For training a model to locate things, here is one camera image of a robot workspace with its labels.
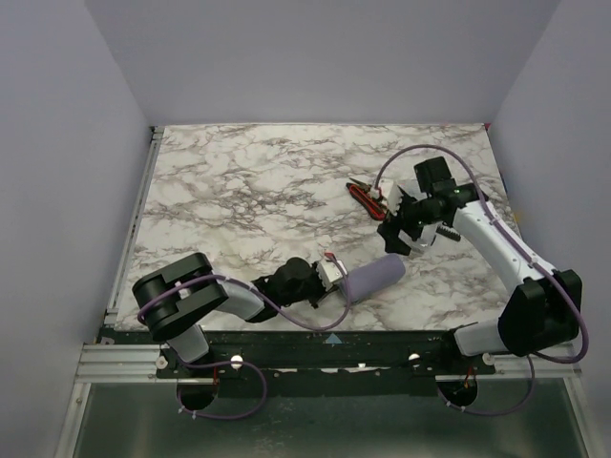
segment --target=glass panel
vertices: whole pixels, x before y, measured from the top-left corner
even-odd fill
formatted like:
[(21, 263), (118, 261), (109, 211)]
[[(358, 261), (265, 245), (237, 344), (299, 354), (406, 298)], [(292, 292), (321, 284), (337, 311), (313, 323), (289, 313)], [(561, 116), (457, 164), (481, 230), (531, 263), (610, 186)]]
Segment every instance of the glass panel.
[[(524, 381), (486, 381), (474, 406), (519, 400)], [(178, 415), (172, 385), (94, 385), (77, 457), (585, 457), (562, 380), (538, 381), (519, 413), (476, 418), (436, 398), (272, 398), (237, 422)], [(219, 400), (236, 412), (253, 400)]]

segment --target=white marble pattern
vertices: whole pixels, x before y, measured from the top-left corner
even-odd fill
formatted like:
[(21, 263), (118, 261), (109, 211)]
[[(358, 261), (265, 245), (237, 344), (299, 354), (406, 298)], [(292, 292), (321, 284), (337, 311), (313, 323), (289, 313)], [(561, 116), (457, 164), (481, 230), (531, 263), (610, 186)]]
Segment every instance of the white marble pattern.
[[(119, 298), (116, 329), (143, 329), (131, 287), (140, 277), (201, 251), (216, 269), (242, 280), (273, 273), (291, 257), (317, 260), (331, 250), (348, 269), (384, 255), (377, 223), (345, 187), (371, 182), (385, 160), (416, 143), (446, 146), (474, 168), (498, 212), (516, 228), (486, 132), (481, 125), (196, 125), (168, 127), (146, 199), (136, 249)], [(405, 155), (386, 177), (413, 178), (413, 165), (439, 156)], [(448, 159), (457, 182), (460, 166)], [(405, 258), (399, 283), (358, 303), (344, 330), (448, 329), (498, 315), (508, 294), (466, 240), (437, 238), (424, 255)], [(323, 325), (342, 312), (339, 293), (318, 309), (286, 309)], [(299, 330), (282, 317), (244, 323), (213, 312), (208, 330)]]

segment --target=white wall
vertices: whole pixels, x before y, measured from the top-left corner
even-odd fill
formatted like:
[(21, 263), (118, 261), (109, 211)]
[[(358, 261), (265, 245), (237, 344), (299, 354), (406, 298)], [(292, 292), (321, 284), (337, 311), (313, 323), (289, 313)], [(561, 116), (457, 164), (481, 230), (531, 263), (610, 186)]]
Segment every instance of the white wall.
[(558, 0), (87, 0), (151, 123), (485, 122)]
[(611, 450), (611, 3), (564, 0), (496, 116), (491, 141), (524, 237), (583, 279), (589, 402)]
[(150, 132), (80, 0), (0, 14), (0, 444), (53, 456)]

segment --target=cable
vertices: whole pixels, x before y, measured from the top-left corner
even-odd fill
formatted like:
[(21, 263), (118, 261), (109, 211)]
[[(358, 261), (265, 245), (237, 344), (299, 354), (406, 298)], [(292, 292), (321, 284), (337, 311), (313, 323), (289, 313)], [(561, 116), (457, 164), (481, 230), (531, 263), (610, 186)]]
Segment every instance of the cable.
[(217, 275), (217, 274), (210, 274), (210, 275), (204, 275), (202, 277), (197, 277), (196, 279), (192, 279), (192, 280), (186, 281), (185, 283), (182, 283), (182, 284), (180, 284), (178, 286), (175, 286), (172, 289), (167, 290), (166, 292), (162, 293), (161, 295), (157, 296), (156, 298), (148, 301), (142, 308), (140, 308), (140, 310), (137, 312), (137, 320), (140, 323), (145, 324), (144, 316), (146, 314), (148, 314), (151, 311), (151, 309), (153, 307), (155, 307), (160, 301), (163, 301), (164, 299), (169, 298), (173, 294), (176, 294), (176, 293), (178, 293), (179, 291), (181, 291), (183, 289), (187, 289), (187, 288), (193, 286), (194, 284), (202, 283), (202, 282), (205, 282), (205, 281), (216, 280), (216, 281), (227, 281), (228, 283), (236, 284), (236, 285), (238, 285), (241, 288), (249, 290), (252, 294), (257, 296), (259, 299), (261, 299), (263, 302), (265, 302), (271, 308), (276, 310), (280, 315), (285, 317), (291, 323), (297, 324), (298, 326), (300, 326), (300, 327), (302, 327), (304, 329), (309, 329), (310, 331), (315, 331), (315, 332), (327, 331), (327, 330), (337, 326), (339, 323), (341, 323), (344, 320), (344, 318), (348, 315), (348, 312), (350, 311), (350, 308), (352, 307), (352, 294), (351, 294), (351, 290), (350, 290), (350, 286), (349, 286), (349, 282), (348, 282), (348, 274), (346, 272), (344, 272), (344, 269), (342, 268), (340, 263), (335, 259), (334, 256), (332, 256), (332, 255), (330, 256), (330, 254), (326, 254), (326, 256), (340, 270), (340, 272), (342, 273), (342, 278), (344, 279), (344, 284), (346, 286), (346, 291), (345, 291), (345, 295), (346, 295), (346, 307), (344, 308), (344, 313), (342, 313), (340, 318), (338, 318), (336, 321), (334, 321), (331, 324), (327, 324), (325, 326), (312, 326), (312, 325), (307, 324), (307, 323), (301, 323), (300, 321), (294, 319), (289, 314), (284, 312), (279, 305), (276, 305), (276, 303), (274, 303), (272, 300), (270, 300), (267, 296), (265, 296), (263, 293), (261, 293), (254, 286), (251, 286), (251, 285), (249, 285), (247, 283), (244, 283), (243, 281), (239, 281), (237, 279), (233, 279), (231, 277), (226, 277), (225, 275)]
[(526, 392), (526, 395), (522, 398), (522, 400), (519, 403), (517, 403), (513, 407), (509, 407), (504, 410), (497, 410), (495, 412), (489, 412), (486, 410), (477, 410), (474, 408), (468, 408), (468, 407), (457, 406), (456, 404), (452, 404), (450, 401), (448, 401), (448, 398), (444, 396), (444, 394), (441, 392), (441, 389), (439, 389), (439, 387), (437, 388), (437, 394), (443, 400), (443, 402), (446, 404), (447, 407), (453, 408), (454, 410), (458, 410), (459, 412), (462, 412), (462, 413), (468, 413), (470, 415), (476, 415), (478, 417), (501, 417), (503, 415), (509, 415), (510, 413), (514, 413), (520, 410), (521, 408), (523, 408), (524, 406), (526, 406), (526, 403), (530, 401), (530, 399), (533, 397), (533, 393), (535, 392), (535, 382), (536, 382), (535, 365), (533, 364), (533, 360), (531, 360), (530, 356), (527, 356), (526, 359), (528, 360), (528, 365), (531, 367), (531, 380), (530, 380), (528, 391)]
[(500, 233), (500, 235), (504, 239), (506, 239), (509, 242), (509, 244), (512, 245), (512, 247), (526, 260), (526, 262), (528, 262), (529, 265), (532, 265), (543, 277), (545, 277), (545, 279), (547, 279), (552, 284), (552, 286), (554, 286), (554, 288), (556, 288), (560, 296), (564, 299), (566, 304), (569, 306), (569, 309), (575, 316), (575, 319), (577, 320), (577, 323), (579, 325), (579, 330), (581, 331), (581, 340), (582, 340), (581, 350), (579, 351), (577, 355), (569, 357), (569, 358), (558, 358), (555, 356), (548, 356), (548, 355), (545, 355), (539, 352), (535, 352), (534, 354), (539, 356), (543, 360), (547, 360), (547, 361), (551, 361), (553, 363), (559, 363), (559, 364), (574, 364), (574, 363), (578, 363), (579, 361), (581, 361), (588, 352), (588, 348), (590, 346), (590, 336), (588, 334), (588, 330), (585, 325), (585, 321), (581, 317), (581, 314), (578, 311), (577, 306), (575, 305), (571, 297), (568, 295), (568, 293), (564, 290), (564, 288), (560, 285), (560, 283), (554, 278), (554, 276), (550, 272), (545, 270), (537, 262), (536, 259), (531, 257), (528, 254), (528, 252), (524, 250), (522, 246), (513, 238), (513, 236), (507, 230), (505, 230), (505, 228), (500, 223), (500, 221), (498, 221), (495, 218), (488, 204), (486, 203), (486, 198), (484, 197), (483, 191), (479, 187), (479, 183), (477, 182), (477, 178), (475, 177), (475, 174), (473, 173), (473, 171), (471, 170), (467, 162), (462, 157), (460, 157), (454, 151), (449, 150), (448, 148), (445, 148), (443, 146), (429, 145), (429, 144), (420, 144), (420, 145), (409, 146), (407, 148), (404, 148), (398, 151), (394, 155), (392, 155), (390, 159), (384, 163), (384, 165), (380, 169), (380, 172), (378, 172), (378, 175), (375, 178), (375, 181), (373, 182), (373, 187), (376, 189), (378, 188), (380, 179), (382, 178), (384, 171), (387, 169), (387, 167), (390, 165), (391, 162), (393, 162), (395, 159), (397, 159), (399, 156), (403, 155), (404, 153), (407, 153), (413, 150), (417, 150), (417, 149), (421, 149), (421, 148), (441, 151), (443, 153), (446, 153), (447, 155), (452, 156), (454, 159), (458, 161), (458, 163), (462, 166), (462, 168), (465, 169), (465, 171), (467, 172), (467, 175), (469, 175), (469, 179), (474, 184), (474, 188), (475, 188), (475, 191), (477, 192), (477, 197), (479, 198), (479, 202), (481, 203), (481, 206), (484, 209), (484, 213), (489, 218), (491, 224), (496, 228), (496, 230)]
[(241, 420), (242, 418), (251, 416), (253, 413), (257, 412), (265, 404), (265, 400), (267, 399), (267, 381), (265, 380), (265, 376), (263, 372), (258, 367), (256, 367), (254, 364), (249, 363), (248, 361), (240, 361), (239, 363), (236, 363), (235, 361), (219, 361), (217, 363), (210, 363), (210, 364), (190, 364), (190, 363), (187, 363), (181, 360), (180, 358), (179, 358), (179, 361), (182, 365), (184, 365), (185, 367), (189, 369), (211, 369), (211, 368), (221, 367), (223, 365), (243, 364), (247, 367), (250, 367), (257, 373), (257, 375), (261, 379), (261, 384), (263, 387), (263, 392), (261, 394), (261, 399), (259, 400), (259, 402), (254, 407), (252, 407), (250, 410), (247, 410), (244, 413), (237, 413), (235, 415), (217, 415), (214, 413), (205, 413), (205, 412), (200, 412), (197, 410), (189, 410), (182, 403), (182, 393), (179, 390), (179, 392), (177, 393), (177, 400), (179, 401), (179, 404), (180, 404), (179, 413), (185, 411), (193, 415), (194, 418), (201, 417), (201, 418), (208, 418), (210, 420)]

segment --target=blue triangle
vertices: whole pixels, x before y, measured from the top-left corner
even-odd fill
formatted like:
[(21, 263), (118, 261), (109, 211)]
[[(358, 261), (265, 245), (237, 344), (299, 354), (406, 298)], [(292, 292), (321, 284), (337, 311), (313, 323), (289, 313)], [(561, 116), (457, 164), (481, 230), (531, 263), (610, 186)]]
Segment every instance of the blue triangle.
[(334, 333), (328, 336), (328, 339), (325, 340), (325, 344), (342, 344), (343, 342), (337, 337)]

